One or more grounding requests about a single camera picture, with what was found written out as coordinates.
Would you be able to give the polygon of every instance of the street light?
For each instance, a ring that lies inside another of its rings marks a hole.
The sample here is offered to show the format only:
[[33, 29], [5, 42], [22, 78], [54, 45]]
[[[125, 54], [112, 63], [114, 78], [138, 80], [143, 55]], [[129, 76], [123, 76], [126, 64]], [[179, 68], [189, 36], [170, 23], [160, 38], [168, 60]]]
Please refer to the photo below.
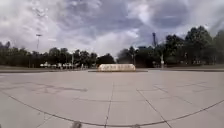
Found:
[[42, 35], [41, 35], [41, 34], [36, 34], [36, 36], [37, 36], [37, 40], [38, 40], [38, 42], [37, 42], [37, 52], [38, 52], [39, 43], [40, 43], [40, 37], [41, 37]]

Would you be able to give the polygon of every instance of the cloud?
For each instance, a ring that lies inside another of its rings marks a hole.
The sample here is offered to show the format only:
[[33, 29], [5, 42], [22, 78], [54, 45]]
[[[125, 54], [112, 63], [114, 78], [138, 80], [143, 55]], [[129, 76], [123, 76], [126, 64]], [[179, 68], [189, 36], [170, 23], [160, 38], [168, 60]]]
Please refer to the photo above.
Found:
[[116, 56], [130, 45], [150, 45], [167, 34], [204, 25], [224, 28], [223, 0], [1, 0], [0, 40], [37, 50], [81, 49]]

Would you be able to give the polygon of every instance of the paved plaza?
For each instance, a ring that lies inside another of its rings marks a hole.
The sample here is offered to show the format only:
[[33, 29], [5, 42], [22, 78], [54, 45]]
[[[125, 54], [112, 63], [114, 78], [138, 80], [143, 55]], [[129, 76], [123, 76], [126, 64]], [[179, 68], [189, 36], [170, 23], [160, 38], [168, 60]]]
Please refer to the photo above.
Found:
[[2, 128], [224, 128], [224, 72], [0, 74]]

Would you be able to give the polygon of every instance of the pavement joint line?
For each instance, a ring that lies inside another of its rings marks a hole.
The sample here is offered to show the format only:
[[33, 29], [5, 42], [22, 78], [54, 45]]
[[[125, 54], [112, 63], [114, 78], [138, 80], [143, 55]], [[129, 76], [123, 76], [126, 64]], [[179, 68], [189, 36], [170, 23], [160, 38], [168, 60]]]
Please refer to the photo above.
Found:
[[52, 117], [53, 117], [53, 116], [51, 115], [49, 118], [44, 119], [44, 121], [43, 121], [41, 124], [39, 124], [36, 128], [39, 128], [40, 126], [44, 125], [44, 124], [45, 124], [48, 120], [50, 120]]
[[170, 128], [172, 128], [171, 126], [170, 126], [170, 124], [166, 121], [166, 119], [162, 116], [162, 114], [144, 97], [144, 95], [140, 92], [140, 91], [138, 91], [138, 90], [136, 90], [145, 100], [146, 100], [146, 102], [149, 104], [149, 106], [150, 107], [152, 107], [158, 114], [159, 114], [159, 116], [165, 121], [165, 123], [170, 127]]
[[[5, 94], [6, 96], [12, 98], [13, 100], [15, 100], [15, 101], [17, 101], [17, 102], [19, 102], [19, 103], [21, 103], [21, 104], [27, 106], [27, 107], [30, 107], [30, 108], [32, 108], [32, 109], [35, 109], [35, 110], [37, 110], [37, 111], [39, 111], [39, 112], [42, 112], [42, 113], [44, 113], [44, 114], [48, 114], [48, 115], [50, 115], [50, 116], [57, 117], [57, 118], [59, 118], [59, 119], [67, 120], [67, 121], [70, 121], [70, 122], [77, 122], [77, 121], [74, 121], [74, 120], [72, 120], [72, 119], [68, 119], [68, 118], [65, 118], [65, 117], [58, 116], [58, 115], [56, 115], [56, 114], [51, 114], [51, 113], [48, 113], [48, 112], [44, 112], [44, 111], [42, 111], [42, 110], [40, 110], [40, 109], [37, 109], [37, 108], [35, 108], [35, 107], [32, 107], [32, 106], [30, 106], [30, 105], [28, 105], [28, 104], [23, 103], [22, 101], [20, 101], [20, 100], [14, 98], [14, 97], [8, 95], [8, 94], [5, 93], [5, 92], [2, 92], [2, 93]], [[164, 121], [160, 121], [160, 122], [154, 122], [154, 123], [149, 123], [149, 124], [139, 124], [139, 125], [140, 125], [140, 126], [148, 126], [148, 125], [162, 124], [162, 123], [166, 123], [166, 122], [170, 122], [170, 121], [174, 121], [174, 120], [178, 120], [178, 119], [186, 118], [186, 117], [189, 117], [189, 116], [191, 116], [191, 115], [194, 115], [194, 114], [203, 112], [203, 111], [205, 111], [205, 110], [207, 110], [207, 109], [209, 109], [209, 108], [212, 108], [212, 107], [214, 107], [214, 106], [216, 106], [216, 105], [219, 105], [219, 104], [221, 104], [221, 103], [223, 103], [223, 102], [224, 102], [224, 100], [222, 100], [222, 101], [220, 101], [220, 102], [218, 102], [218, 103], [216, 103], [216, 104], [213, 104], [213, 105], [211, 105], [211, 106], [209, 106], [209, 107], [207, 107], [207, 108], [204, 108], [204, 109], [202, 109], [202, 110], [199, 110], [199, 111], [197, 111], [197, 112], [194, 112], [194, 113], [191, 113], [191, 114], [188, 114], [188, 115], [184, 115], [184, 116], [181, 116], [181, 117], [178, 117], [178, 118], [174, 118], [174, 119], [171, 119], [171, 120], [164, 120]], [[103, 124], [94, 124], [94, 123], [86, 123], [86, 122], [81, 122], [81, 123], [82, 123], [82, 124], [87, 124], [87, 125], [104, 126], [104, 127], [105, 127], [105, 125], [103, 125]], [[133, 126], [133, 125], [106, 125], [106, 126], [109, 126], [109, 127], [131, 127], [131, 126]]]
[[106, 117], [106, 122], [105, 122], [105, 128], [107, 127], [107, 121], [109, 119], [109, 115], [110, 115], [110, 106], [111, 106], [111, 102], [112, 102], [112, 98], [113, 98], [113, 94], [114, 94], [114, 82], [113, 82], [113, 89], [112, 89], [112, 94], [111, 94], [111, 97], [110, 97], [110, 104], [109, 104], [109, 107], [108, 107], [108, 112], [107, 112], [107, 117]]
[[[170, 94], [169, 92], [167, 92], [167, 91], [165, 91], [165, 90], [163, 90], [163, 89], [161, 89], [161, 88], [159, 88], [159, 89], [160, 89], [161, 91], [164, 91], [164, 92], [166, 92], [166, 93]], [[191, 103], [191, 102], [189, 102], [189, 101], [187, 101], [187, 100], [183, 99], [183, 98], [182, 98], [182, 97], [180, 97], [180, 96], [175, 96], [175, 97], [177, 97], [177, 98], [179, 98], [179, 99], [181, 99], [181, 100], [183, 100], [183, 101], [185, 101], [185, 102], [187, 102], [187, 103], [189, 103], [189, 104], [193, 105], [194, 107], [201, 108], [200, 106], [195, 105], [195, 104], [193, 104], [193, 103]], [[193, 112], [193, 113], [191, 113], [191, 114], [184, 115], [184, 116], [182, 116], [182, 117], [175, 118], [175, 119], [172, 119], [172, 120], [167, 120], [167, 122], [169, 122], [169, 121], [174, 121], [174, 120], [178, 120], [178, 119], [182, 119], [182, 118], [185, 118], [185, 117], [188, 117], [188, 116], [191, 116], [191, 115], [197, 114], [197, 113], [199, 113], [199, 112], [207, 111], [207, 109], [212, 108], [212, 107], [214, 107], [214, 106], [216, 106], [216, 105], [218, 105], [218, 104], [221, 104], [222, 102], [224, 102], [224, 100], [222, 100], [222, 101], [220, 101], [220, 102], [218, 102], [218, 103], [216, 103], [216, 104], [213, 104], [212, 106], [209, 106], [209, 107], [207, 107], [207, 108], [204, 108], [204, 109], [203, 109], [203, 108], [201, 108], [201, 110], [196, 111], [196, 112]]]
[[165, 92], [165, 93], [167, 93], [167, 94], [171, 95], [172, 97], [176, 97], [176, 98], [178, 98], [178, 99], [180, 99], [180, 100], [183, 100], [183, 101], [185, 101], [185, 102], [187, 102], [187, 103], [189, 103], [189, 104], [193, 105], [194, 107], [199, 107], [199, 106], [197, 106], [197, 105], [195, 105], [195, 104], [193, 104], [193, 103], [191, 103], [191, 102], [189, 102], [189, 101], [187, 101], [187, 100], [183, 99], [183, 98], [182, 98], [182, 97], [180, 97], [180, 96], [176, 96], [176, 95], [170, 94], [168, 91], [163, 90], [162, 88], [159, 88], [159, 87], [157, 87], [157, 88], [158, 88], [159, 90], [161, 90], [161, 91], [163, 91], [163, 92]]

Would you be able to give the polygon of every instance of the small object on ground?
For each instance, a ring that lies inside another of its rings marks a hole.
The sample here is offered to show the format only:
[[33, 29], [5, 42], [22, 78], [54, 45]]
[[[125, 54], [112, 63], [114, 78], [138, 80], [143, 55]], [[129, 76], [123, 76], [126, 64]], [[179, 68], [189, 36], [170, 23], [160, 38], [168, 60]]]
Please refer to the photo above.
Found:
[[71, 128], [82, 128], [81, 122], [74, 122]]
[[140, 125], [136, 124], [134, 126], [132, 126], [131, 128], [141, 128]]

